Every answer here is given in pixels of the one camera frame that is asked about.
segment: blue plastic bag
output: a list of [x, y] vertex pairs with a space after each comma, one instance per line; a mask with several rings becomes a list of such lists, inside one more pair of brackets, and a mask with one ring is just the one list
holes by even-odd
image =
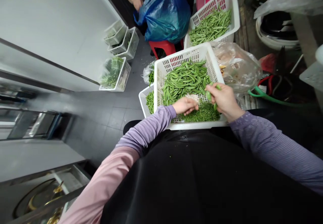
[[145, 40], [168, 40], [171, 43], [178, 43], [185, 36], [190, 16], [186, 0], [145, 0], [138, 21], [134, 14], [138, 25], [147, 22]]

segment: metal rack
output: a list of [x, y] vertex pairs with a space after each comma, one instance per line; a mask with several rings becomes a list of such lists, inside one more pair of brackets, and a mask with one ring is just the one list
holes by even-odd
[[55, 111], [33, 111], [24, 109], [0, 109], [1, 139], [51, 139], [62, 113]]

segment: green hose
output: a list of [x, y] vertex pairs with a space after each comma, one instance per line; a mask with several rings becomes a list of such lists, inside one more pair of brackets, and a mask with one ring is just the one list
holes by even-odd
[[305, 107], [306, 104], [293, 104], [293, 103], [288, 103], [288, 102], [285, 102], [285, 101], [280, 101], [278, 99], [275, 99], [267, 94], [265, 94], [260, 88], [258, 88], [258, 86], [256, 86], [254, 88], [254, 90], [258, 93], [258, 94], [253, 94], [250, 90], [248, 91], [248, 93], [253, 96], [253, 97], [262, 97], [264, 99], [267, 99], [268, 101], [272, 101], [274, 103], [278, 103], [278, 104], [282, 104], [282, 105], [286, 105], [286, 106], [289, 106], [289, 107]]

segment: purple striped sleeve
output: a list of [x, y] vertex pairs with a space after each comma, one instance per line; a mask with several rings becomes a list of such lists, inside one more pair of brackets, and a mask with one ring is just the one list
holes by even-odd
[[146, 148], [159, 133], [164, 131], [175, 117], [176, 112], [172, 105], [159, 106], [154, 114], [131, 128], [115, 147], [131, 147], [142, 156], [143, 148]]
[[323, 161], [285, 136], [272, 122], [246, 112], [230, 127], [254, 156], [323, 195]]

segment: plastic bag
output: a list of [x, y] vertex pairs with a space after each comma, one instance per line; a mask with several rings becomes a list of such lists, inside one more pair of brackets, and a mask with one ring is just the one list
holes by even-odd
[[191, 11], [186, 0], [145, 0], [138, 21], [135, 14], [138, 25], [147, 22], [145, 40], [178, 43], [188, 31]]
[[154, 71], [155, 61], [151, 62], [146, 66], [141, 74], [141, 77], [144, 79], [145, 84], [150, 85], [153, 81], [149, 80], [149, 75]]
[[306, 15], [323, 13], [323, 0], [267, 0], [254, 14], [254, 19], [275, 11], [295, 12]]
[[100, 85], [105, 88], [114, 88], [122, 68], [123, 59], [120, 57], [113, 57], [106, 60], [102, 68], [102, 74], [99, 79]]
[[257, 59], [236, 43], [210, 42], [218, 60], [223, 80], [234, 93], [246, 93], [258, 85], [262, 69]]

